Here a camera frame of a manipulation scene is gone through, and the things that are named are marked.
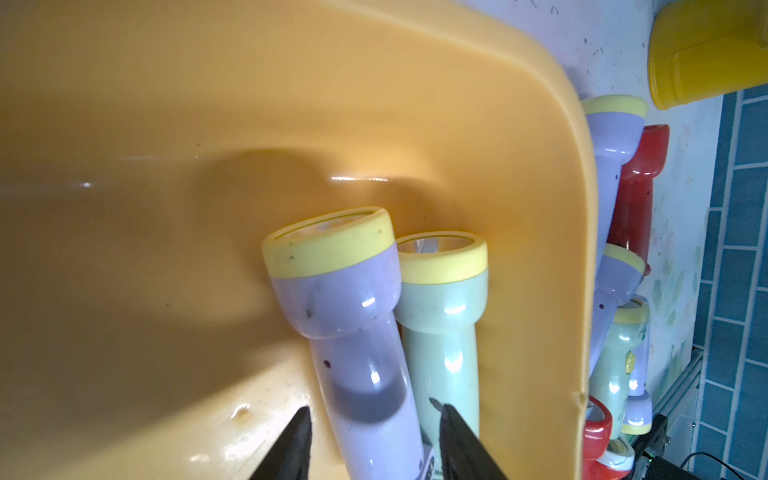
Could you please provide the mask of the green flashlight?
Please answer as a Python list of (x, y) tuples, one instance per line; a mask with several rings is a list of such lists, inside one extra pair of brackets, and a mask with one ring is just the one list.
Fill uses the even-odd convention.
[(630, 392), (630, 376), (637, 364), (634, 349), (647, 338), (647, 300), (635, 295), (617, 309), (602, 351), (589, 378), (589, 393), (601, 402), (613, 419), (612, 437), (622, 428)]
[(479, 368), (475, 324), (488, 299), (488, 247), (461, 231), (433, 231), (396, 240), (402, 289), (394, 310), (422, 434), (435, 453), (441, 406), (455, 407), (474, 434), (480, 428)]

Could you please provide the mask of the dark red flashlight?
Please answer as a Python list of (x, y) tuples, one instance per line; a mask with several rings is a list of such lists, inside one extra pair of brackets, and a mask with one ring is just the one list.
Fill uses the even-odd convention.
[(670, 139), (666, 124), (646, 126), (638, 149), (621, 171), (607, 242), (648, 260), (652, 231), (653, 181), (663, 170)]

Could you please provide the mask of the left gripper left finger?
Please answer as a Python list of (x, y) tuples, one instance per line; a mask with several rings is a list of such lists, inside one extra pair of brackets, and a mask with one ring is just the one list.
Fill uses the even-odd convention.
[(300, 407), (250, 476), (250, 480), (307, 480), (312, 437), (310, 408)]

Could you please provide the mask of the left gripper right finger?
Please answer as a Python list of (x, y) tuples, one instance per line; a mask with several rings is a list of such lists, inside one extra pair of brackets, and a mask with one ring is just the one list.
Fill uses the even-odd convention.
[(457, 409), (430, 398), (440, 411), (439, 446), (442, 476), (446, 480), (506, 480), (485, 447)]

